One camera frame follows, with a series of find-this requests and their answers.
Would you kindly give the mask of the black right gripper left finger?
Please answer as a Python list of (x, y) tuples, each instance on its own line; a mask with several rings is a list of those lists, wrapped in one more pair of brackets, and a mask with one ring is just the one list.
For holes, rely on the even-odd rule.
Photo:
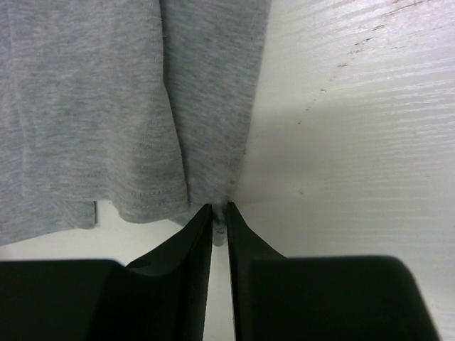
[(108, 259), (1, 263), (2, 340), (202, 340), (213, 209), (121, 265)]

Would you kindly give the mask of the grey tank top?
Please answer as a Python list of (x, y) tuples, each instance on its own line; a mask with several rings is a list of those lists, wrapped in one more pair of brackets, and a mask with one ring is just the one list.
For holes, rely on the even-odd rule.
[(2, 1), (1, 243), (97, 223), (95, 204), (222, 229), (269, 1)]

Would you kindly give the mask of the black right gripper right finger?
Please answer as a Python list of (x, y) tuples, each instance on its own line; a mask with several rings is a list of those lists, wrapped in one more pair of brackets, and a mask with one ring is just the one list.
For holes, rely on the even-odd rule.
[(411, 271), (392, 256), (289, 258), (227, 204), (237, 340), (438, 340)]

